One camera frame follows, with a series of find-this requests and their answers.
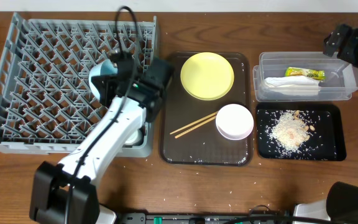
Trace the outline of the pink white bowl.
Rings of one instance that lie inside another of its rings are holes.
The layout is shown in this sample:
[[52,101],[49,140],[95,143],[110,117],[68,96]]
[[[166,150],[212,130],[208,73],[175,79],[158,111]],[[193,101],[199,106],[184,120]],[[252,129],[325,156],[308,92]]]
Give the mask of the pink white bowl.
[[247,138],[254,128],[252,113],[239,104],[223,106],[216,115],[215,123],[219,133],[233,141]]

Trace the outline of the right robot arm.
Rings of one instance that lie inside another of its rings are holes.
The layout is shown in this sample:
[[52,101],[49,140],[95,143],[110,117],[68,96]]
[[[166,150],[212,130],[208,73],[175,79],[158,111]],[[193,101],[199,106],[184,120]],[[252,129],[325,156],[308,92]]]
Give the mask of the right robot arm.
[[[325,38],[323,54],[337,58],[358,68],[358,29],[341,24]],[[358,187],[336,182],[326,200],[303,203],[295,207],[293,216],[307,219],[307,223],[358,223]]]

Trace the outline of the wooden chopstick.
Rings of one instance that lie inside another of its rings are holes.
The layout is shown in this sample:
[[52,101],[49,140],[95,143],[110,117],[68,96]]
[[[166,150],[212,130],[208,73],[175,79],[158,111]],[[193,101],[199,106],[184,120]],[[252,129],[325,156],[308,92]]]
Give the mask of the wooden chopstick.
[[181,130],[184,130],[184,129],[186,129],[186,128],[190,128],[190,127],[192,127],[192,126],[194,126],[194,125],[196,125],[196,124],[199,124],[199,123],[201,123],[201,122],[203,122],[203,121],[206,121],[207,119],[213,118],[214,116],[217,115],[217,113],[218,113],[218,112],[216,111],[216,112],[211,113],[211,114],[209,114],[209,115],[207,115],[207,116],[204,116],[204,117],[202,117],[202,118],[200,118],[200,119],[197,119],[196,121],[193,121],[192,123],[189,123],[189,124],[187,124],[187,125],[185,125],[185,126],[183,126],[183,127],[180,127],[179,129],[176,129],[176,130],[170,132],[170,134],[177,133],[177,132],[179,132],[179,131],[181,131]]
[[186,131],[184,131],[184,132],[182,132],[180,134],[177,134],[175,136],[175,139],[178,139],[178,138],[180,138],[180,137],[182,137],[182,136],[184,136],[184,135],[186,135],[186,134],[198,129],[198,128],[202,127],[203,125],[205,125],[205,124],[207,124],[207,123],[209,123],[209,122],[211,122],[211,121],[213,121],[215,119],[216,119],[216,115],[211,117],[211,118],[209,118],[209,119],[207,119],[207,120],[205,120],[205,121],[203,121],[203,122],[201,122],[201,123],[199,123],[199,124],[196,124],[195,126],[191,127],[190,129],[187,129]]

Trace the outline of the light blue bowl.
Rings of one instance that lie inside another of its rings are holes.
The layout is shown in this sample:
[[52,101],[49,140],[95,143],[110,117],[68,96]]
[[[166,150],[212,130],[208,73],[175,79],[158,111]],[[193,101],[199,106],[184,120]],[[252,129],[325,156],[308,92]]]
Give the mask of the light blue bowl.
[[103,62],[97,64],[90,70],[89,78],[88,78],[89,87],[92,94],[97,100],[100,100],[101,94],[91,79],[102,75],[116,75],[117,71],[118,71],[117,67],[115,67],[112,61],[110,60],[104,60]]

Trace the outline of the white plastic cup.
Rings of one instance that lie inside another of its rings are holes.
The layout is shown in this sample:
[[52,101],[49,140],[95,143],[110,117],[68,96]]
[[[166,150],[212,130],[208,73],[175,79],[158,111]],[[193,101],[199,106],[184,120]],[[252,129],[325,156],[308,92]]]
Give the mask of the white plastic cup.
[[143,132],[143,128],[140,128],[129,136],[129,138],[125,141],[124,145],[125,147],[139,146],[143,143],[143,140],[144,140],[144,132]]

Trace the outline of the white paper napkin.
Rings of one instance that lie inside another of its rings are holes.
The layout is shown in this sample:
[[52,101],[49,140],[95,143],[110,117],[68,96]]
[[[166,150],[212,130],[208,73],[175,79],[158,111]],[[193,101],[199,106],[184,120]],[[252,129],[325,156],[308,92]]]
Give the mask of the white paper napkin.
[[262,82],[264,90],[290,96],[315,96],[319,81],[305,76],[268,77]]

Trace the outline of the green yellow snack wrapper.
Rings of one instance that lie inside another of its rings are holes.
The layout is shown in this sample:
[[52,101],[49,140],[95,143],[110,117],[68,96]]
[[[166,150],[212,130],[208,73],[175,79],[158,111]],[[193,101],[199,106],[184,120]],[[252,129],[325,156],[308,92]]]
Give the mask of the green yellow snack wrapper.
[[323,81],[326,79],[323,70],[312,70],[307,68],[288,67],[285,72],[286,77],[305,76],[315,80]]

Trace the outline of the yellow round plate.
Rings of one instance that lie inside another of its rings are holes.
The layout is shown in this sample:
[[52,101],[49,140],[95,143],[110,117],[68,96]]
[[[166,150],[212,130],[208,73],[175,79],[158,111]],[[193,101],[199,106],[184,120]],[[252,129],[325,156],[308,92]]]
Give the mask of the yellow round plate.
[[183,88],[192,97],[211,101],[223,97],[234,84],[234,70],[227,59],[212,52],[192,55],[180,71]]

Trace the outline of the rice food waste pile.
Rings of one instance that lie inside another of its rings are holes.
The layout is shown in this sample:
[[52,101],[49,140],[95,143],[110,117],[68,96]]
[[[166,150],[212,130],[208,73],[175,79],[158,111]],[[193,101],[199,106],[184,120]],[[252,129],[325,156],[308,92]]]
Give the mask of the rice food waste pile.
[[267,125],[265,133],[268,143],[276,143],[276,151],[283,156],[292,156],[300,153],[301,146],[305,145],[316,131],[313,122],[307,120],[307,111],[285,110],[277,111],[273,124]]

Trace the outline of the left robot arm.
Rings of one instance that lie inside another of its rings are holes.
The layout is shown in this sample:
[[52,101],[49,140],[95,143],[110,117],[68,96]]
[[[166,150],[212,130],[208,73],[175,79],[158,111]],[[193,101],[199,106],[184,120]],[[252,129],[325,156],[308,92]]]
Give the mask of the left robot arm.
[[92,94],[108,110],[86,139],[56,165],[43,162],[34,175],[29,217],[37,223],[115,223],[97,187],[126,141],[157,117],[174,67],[155,58],[139,71],[129,52],[112,54],[89,73]]

